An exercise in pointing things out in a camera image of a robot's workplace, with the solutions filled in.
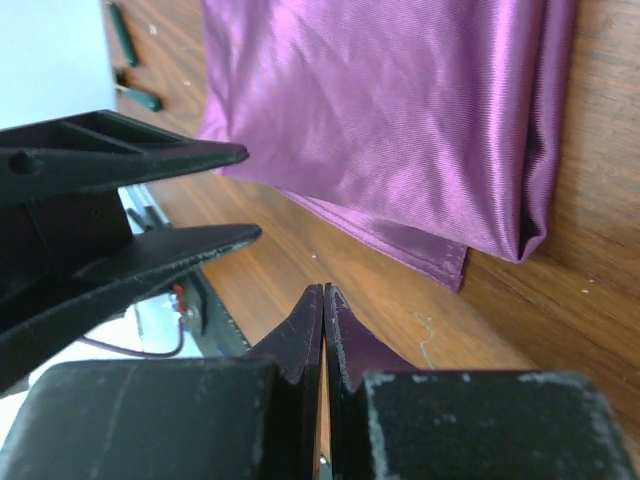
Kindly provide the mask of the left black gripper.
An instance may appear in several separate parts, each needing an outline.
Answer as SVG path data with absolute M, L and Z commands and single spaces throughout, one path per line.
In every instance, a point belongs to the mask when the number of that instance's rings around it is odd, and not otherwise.
M 262 233 L 255 224 L 228 224 L 132 237 L 118 193 L 87 192 L 248 157 L 243 145 L 185 137 L 110 110 L 3 130 L 1 298 L 14 297 L 1 305 L 1 390 L 129 305 Z

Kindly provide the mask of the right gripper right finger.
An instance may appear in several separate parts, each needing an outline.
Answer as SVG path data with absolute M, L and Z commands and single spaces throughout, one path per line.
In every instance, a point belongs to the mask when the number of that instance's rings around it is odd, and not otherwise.
M 355 315 L 341 290 L 325 286 L 331 458 L 336 479 L 418 479 L 413 424 L 420 389 L 413 365 Z

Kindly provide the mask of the purple cloth napkin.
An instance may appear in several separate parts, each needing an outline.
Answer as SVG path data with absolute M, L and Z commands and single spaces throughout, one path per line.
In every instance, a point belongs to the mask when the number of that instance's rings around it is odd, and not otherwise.
M 450 290 L 546 239 L 572 1 L 206 1 L 200 135 Z

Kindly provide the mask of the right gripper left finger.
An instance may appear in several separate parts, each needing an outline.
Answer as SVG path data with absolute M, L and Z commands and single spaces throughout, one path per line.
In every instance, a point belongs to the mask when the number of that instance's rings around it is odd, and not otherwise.
M 266 407 L 260 477 L 319 477 L 323 286 L 306 287 L 291 313 L 249 352 L 277 367 Z

